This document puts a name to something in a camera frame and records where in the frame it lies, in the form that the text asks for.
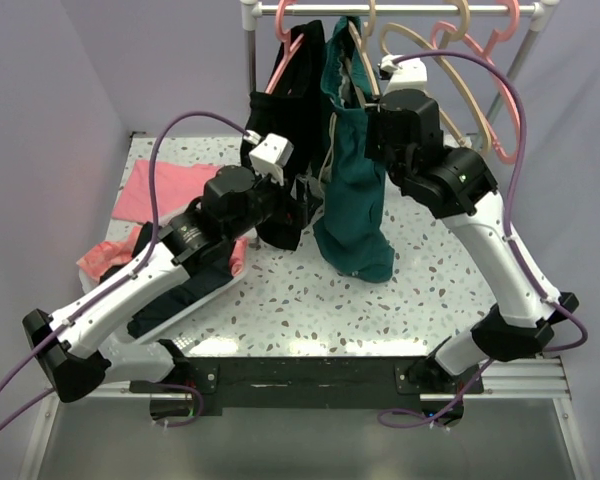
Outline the beige wooden hanger front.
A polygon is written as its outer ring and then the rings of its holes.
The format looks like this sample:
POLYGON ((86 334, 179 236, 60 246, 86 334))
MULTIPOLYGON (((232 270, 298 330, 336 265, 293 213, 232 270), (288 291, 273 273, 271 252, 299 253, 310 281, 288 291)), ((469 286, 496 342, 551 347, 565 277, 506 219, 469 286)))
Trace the beige wooden hanger front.
POLYGON ((348 21, 348 31, 353 40, 354 47, 358 53, 364 73, 369 83, 371 99, 376 101, 380 98, 381 93, 372 67, 369 55, 367 53, 367 41, 374 32, 376 24, 376 1, 368 1, 368 21, 362 24, 362 31, 355 26, 354 22, 348 21))

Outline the teal green shorts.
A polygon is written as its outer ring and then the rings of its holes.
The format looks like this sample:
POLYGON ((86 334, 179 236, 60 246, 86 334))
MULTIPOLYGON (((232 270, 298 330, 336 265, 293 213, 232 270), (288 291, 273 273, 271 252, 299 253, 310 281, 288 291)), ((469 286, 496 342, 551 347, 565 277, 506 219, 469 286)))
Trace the teal green shorts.
POLYGON ((342 17, 323 49, 320 78, 322 141, 325 154, 313 173, 324 207, 313 231, 323 258, 340 274, 369 283, 388 281, 394 249, 381 231, 385 170, 365 156, 368 119, 358 97, 371 98, 371 84, 349 28, 357 17, 342 17))

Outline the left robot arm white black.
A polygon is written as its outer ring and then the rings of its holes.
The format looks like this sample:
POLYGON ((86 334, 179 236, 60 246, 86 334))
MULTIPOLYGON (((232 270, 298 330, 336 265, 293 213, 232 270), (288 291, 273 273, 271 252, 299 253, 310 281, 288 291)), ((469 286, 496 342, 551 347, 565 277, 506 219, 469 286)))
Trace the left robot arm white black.
POLYGON ((316 204, 305 178, 278 184, 272 175, 247 167, 222 167, 202 195, 116 274, 51 314, 30 312, 23 327, 59 399, 71 403, 103 384, 123 381, 180 390, 189 366, 172 342, 124 343, 115 331, 151 301, 230 254, 249 230, 266 222, 306 227, 316 204))

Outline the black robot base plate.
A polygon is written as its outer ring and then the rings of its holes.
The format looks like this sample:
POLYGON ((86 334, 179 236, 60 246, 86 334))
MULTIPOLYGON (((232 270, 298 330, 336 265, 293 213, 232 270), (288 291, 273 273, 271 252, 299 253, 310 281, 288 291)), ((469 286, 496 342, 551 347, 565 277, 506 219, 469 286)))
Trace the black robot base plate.
POLYGON ((157 384, 133 381, 133 394, 151 396, 155 419, 184 416, 196 398, 202 413, 218 416, 232 408, 416 410, 426 395, 455 396, 466 386, 484 392, 479 368, 453 380, 432 379, 422 356, 213 357, 176 356, 176 369, 157 384))

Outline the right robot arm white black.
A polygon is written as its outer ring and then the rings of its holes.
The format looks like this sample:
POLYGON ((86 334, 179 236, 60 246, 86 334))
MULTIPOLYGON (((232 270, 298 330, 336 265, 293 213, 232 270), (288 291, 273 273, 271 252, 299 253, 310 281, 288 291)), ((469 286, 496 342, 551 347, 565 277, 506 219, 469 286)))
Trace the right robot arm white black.
POLYGON ((482 361, 540 353, 554 325, 574 313, 579 300, 541 273, 506 222, 503 197, 484 159, 470 148, 444 144, 439 106, 420 90, 392 91, 367 113, 367 157, 461 242, 496 300, 480 321, 417 361, 409 378, 446 393, 482 361))

